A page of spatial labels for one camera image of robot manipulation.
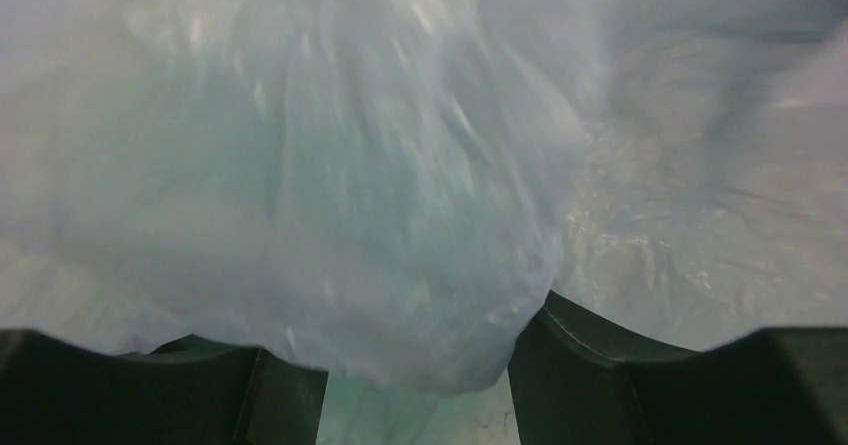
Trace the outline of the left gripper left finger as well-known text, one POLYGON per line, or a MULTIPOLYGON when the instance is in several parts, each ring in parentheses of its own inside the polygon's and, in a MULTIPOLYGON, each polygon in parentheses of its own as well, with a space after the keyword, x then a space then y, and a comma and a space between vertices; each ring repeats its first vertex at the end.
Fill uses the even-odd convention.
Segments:
POLYGON ((107 356, 1 334, 5 444, 313 444, 326 373, 197 337, 107 356))

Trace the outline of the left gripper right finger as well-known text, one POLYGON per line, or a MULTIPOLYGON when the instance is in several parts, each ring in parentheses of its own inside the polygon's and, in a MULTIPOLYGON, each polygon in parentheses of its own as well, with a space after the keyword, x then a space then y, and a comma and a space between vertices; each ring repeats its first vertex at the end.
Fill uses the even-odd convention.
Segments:
POLYGON ((847 332, 765 328, 696 352, 559 295, 508 375, 525 444, 843 444, 847 332))

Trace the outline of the light blue plastic trash bag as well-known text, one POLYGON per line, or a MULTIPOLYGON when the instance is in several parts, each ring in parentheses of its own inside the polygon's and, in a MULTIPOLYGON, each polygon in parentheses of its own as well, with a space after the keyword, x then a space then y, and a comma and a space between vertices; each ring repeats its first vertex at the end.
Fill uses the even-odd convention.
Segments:
POLYGON ((334 444, 516 442, 548 297, 847 321, 847 0, 1 0, 1 325, 329 375, 334 444))

